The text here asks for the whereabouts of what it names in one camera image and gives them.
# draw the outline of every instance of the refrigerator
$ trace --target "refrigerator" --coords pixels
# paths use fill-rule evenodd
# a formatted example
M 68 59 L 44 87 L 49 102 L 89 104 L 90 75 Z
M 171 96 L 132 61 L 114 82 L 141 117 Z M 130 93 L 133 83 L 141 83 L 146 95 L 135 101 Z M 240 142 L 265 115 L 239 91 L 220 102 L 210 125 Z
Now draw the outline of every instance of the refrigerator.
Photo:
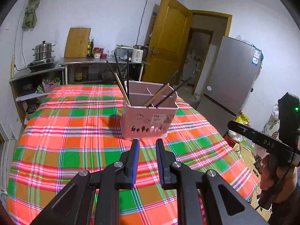
M 223 36 L 210 80 L 197 111 L 224 136 L 227 124 L 238 115 L 261 66 L 261 51 Z

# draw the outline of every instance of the table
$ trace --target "table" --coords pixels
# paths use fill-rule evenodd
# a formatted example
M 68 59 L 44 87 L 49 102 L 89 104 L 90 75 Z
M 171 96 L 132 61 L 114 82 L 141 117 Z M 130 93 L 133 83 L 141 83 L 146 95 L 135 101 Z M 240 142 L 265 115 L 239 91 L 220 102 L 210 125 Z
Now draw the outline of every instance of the table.
M 249 198 L 256 176 L 201 114 L 180 98 L 177 104 L 163 138 L 165 149 L 194 170 L 216 170 Z M 7 202 L 16 224 L 30 223 L 80 170 L 102 170 L 130 149 L 131 141 L 121 137 L 122 106 L 115 85 L 66 85 L 48 95 L 28 122 L 13 158 Z M 120 224 L 177 222 L 176 190 L 162 190 L 159 184 L 155 141 L 139 141 L 136 188 L 120 191 Z
M 59 65 L 65 66 L 66 68 L 66 84 L 68 84 L 68 65 L 72 64 L 105 64 L 106 60 L 108 60 L 109 63 L 115 64 L 116 60 L 115 58 L 61 58 L 59 61 Z M 127 64 L 127 62 L 123 60 L 118 61 L 119 64 Z M 141 69 L 139 72 L 139 80 L 141 81 L 142 78 L 142 73 L 143 73 L 143 68 L 144 64 L 149 64 L 147 62 L 130 62 L 130 64 L 136 64 L 136 65 L 141 65 Z

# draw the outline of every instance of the pink utensil holder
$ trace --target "pink utensil holder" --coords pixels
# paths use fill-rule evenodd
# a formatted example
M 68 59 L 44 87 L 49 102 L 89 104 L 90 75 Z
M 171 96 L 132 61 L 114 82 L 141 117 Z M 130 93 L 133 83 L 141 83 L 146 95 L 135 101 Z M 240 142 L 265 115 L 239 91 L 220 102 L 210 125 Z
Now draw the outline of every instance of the pink utensil holder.
M 47 85 L 43 85 L 44 92 L 45 93 L 50 93 L 55 87 L 60 86 L 60 82 L 58 83 L 49 83 Z
M 143 106 L 162 84 L 129 81 L 129 106 L 123 100 L 123 113 L 120 119 L 124 139 L 164 138 L 178 110 L 177 93 L 174 92 L 159 107 L 153 107 L 173 91 L 168 87 L 154 100 L 150 107 Z

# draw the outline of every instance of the cutting board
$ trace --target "cutting board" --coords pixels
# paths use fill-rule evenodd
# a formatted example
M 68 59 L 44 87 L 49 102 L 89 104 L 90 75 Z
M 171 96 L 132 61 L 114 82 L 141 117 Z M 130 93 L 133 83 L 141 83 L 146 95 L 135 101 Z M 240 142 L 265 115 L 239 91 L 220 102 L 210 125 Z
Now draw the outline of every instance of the cutting board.
M 70 28 L 66 48 L 65 58 L 86 58 L 91 28 Z

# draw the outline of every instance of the open door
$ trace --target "open door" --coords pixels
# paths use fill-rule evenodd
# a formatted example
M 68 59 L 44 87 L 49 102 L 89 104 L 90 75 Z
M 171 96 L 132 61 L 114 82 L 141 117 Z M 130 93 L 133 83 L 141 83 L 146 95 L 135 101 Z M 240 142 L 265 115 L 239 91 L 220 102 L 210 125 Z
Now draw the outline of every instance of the open door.
M 179 70 L 192 12 L 176 0 L 161 0 L 154 24 L 143 81 L 165 83 Z

